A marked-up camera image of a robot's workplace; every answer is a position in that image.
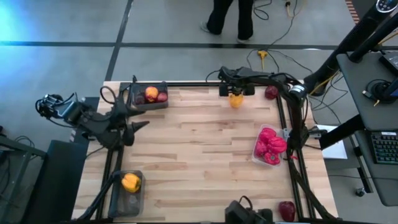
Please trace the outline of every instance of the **black pants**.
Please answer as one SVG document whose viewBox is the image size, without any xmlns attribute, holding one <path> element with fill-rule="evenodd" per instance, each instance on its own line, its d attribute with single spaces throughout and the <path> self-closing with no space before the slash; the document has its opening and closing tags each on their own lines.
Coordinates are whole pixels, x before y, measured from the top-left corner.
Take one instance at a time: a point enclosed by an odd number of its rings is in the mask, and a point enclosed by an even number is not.
<svg viewBox="0 0 398 224">
<path fill-rule="evenodd" d="M 213 0 L 213 12 L 207 22 L 207 29 L 212 34 L 221 34 L 228 8 L 233 0 Z M 251 12 L 254 0 L 239 0 L 238 38 L 247 40 L 253 35 L 253 21 Z"/>
</svg>

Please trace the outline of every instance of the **wooden table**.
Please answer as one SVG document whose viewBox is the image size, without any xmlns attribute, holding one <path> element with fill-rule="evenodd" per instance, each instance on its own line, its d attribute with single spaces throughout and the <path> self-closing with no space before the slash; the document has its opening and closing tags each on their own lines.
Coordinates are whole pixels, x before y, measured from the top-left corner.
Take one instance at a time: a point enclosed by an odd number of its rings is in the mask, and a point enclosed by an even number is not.
<svg viewBox="0 0 398 224">
<path fill-rule="evenodd" d="M 104 85 L 117 93 L 120 82 Z M 260 126 L 280 128 L 276 100 L 265 99 L 264 89 L 257 87 L 254 96 L 245 96 L 242 107 L 233 109 L 227 98 L 218 96 L 217 87 L 170 87 L 167 109 L 131 118 L 150 121 L 136 133 L 134 145 L 124 148 L 122 164 L 122 170 L 141 170 L 146 177 L 144 209 L 139 217 L 117 218 L 115 222 L 223 222 L 224 209 L 242 195 L 252 200 L 255 209 L 273 209 L 274 220 L 281 220 L 278 203 L 294 201 L 287 163 L 269 168 L 251 161 Z M 100 113 L 110 108 L 100 99 Z M 286 105 L 284 108 L 288 119 Z M 306 124 L 309 128 L 314 125 L 310 110 Z M 307 144 L 319 146 L 314 139 Z M 99 147 L 91 143 L 88 152 Z M 337 216 L 321 150 L 305 147 L 303 155 L 313 192 Z M 74 218 L 100 191 L 105 160 L 106 150 L 86 160 Z M 110 195 L 111 190 L 104 216 L 108 214 Z M 300 195 L 308 217 L 301 190 Z"/>
</svg>

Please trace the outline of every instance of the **keyboard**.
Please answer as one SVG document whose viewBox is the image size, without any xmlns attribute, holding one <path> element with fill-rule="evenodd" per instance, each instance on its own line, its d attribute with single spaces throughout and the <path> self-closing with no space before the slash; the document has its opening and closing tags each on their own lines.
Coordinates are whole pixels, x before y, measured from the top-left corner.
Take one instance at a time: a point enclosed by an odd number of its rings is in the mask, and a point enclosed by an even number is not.
<svg viewBox="0 0 398 224">
<path fill-rule="evenodd" d="M 398 133 L 374 132 L 371 133 L 371 142 L 375 163 L 398 165 Z"/>
</svg>

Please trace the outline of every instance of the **bowl of fruit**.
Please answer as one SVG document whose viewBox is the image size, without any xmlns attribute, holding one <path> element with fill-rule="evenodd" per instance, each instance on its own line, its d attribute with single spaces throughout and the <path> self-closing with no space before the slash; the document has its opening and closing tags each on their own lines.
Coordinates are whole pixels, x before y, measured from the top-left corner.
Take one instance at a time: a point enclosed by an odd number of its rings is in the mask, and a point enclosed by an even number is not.
<svg viewBox="0 0 398 224">
<path fill-rule="evenodd" d="M 169 106 L 167 83 L 133 83 L 130 89 L 130 104 L 141 111 L 157 110 Z"/>
<path fill-rule="evenodd" d="M 287 149 L 283 131 L 263 124 L 257 136 L 252 153 L 252 161 L 264 166 L 277 167 L 282 163 L 282 153 Z"/>
</svg>

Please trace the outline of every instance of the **gray floor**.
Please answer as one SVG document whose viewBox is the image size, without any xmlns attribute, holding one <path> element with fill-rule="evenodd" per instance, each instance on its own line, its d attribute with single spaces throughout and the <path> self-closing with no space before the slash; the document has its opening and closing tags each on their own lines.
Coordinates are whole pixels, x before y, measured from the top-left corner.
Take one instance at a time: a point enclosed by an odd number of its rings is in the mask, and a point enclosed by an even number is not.
<svg viewBox="0 0 398 224">
<path fill-rule="evenodd" d="M 252 44 L 270 44 L 289 26 L 283 3 L 274 0 L 266 7 L 270 19 L 254 19 Z M 0 44 L 5 41 L 41 42 L 115 42 L 127 0 L 38 0 L 0 2 Z M 214 37 L 198 28 L 211 11 L 211 0 L 135 0 L 129 15 L 123 42 L 146 43 L 219 43 L 234 44 L 237 7 L 234 2 L 227 15 L 224 32 Z M 344 0 L 307 0 L 290 33 L 280 45 L 337 45 L 354 26 Z M 311 70 L 316 70 L 329 56 L 329 50 L 284 50 Z M 209 48 L 144 48 L 123 47 L 114 67 L 112 81 L 130 80 L 204 80 L 213 70 L 248 66 L 250 49 Z M 46 150 L 51 139 L 68 141 L 70 131 L 41 118 L 34 109 L 36 100 L 46 93 L 64 97 L 76 91 L 80 97 L 98 96 L 105 79 L 112 47 L 28 47 L 0 46 L 0 124 L 10 138 L 30 137 L 36 146 Z M 271 52 L 280 70 L 303 78 L 310 72 L 280 53 Z M 261 70 L 254 52 L 249 60 L 253 69 Z M 265 71 L 277 67 L 266 58 Z M 336 86 L 347 89 L 344 80 Z M 330 90 L 325 103 L 342 92 Z M 350 94 L 331 108 L 341 122 L 356 115 Z M 321 124 L 338 121 L 328 110 L 315 111 Z M 330 171 L 333 174 L 358 175 L 355 170 Z M 398 208 L 383 206 L 377 194 L 355 197 L 353 189 L 360 181 L 330 177 L 341 218 L 345 220 L 396 223 Z"/>
</svg>

